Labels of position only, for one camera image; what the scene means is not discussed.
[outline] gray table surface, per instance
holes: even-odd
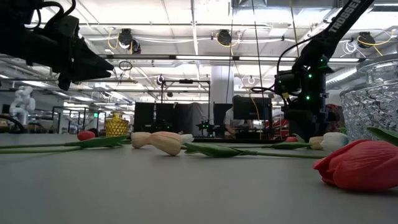
[[[0,134],[0,145],[74,141]],[[313,159],[145,149],[0,155],[0,223],[398,223],[398,189],[325,185]]]

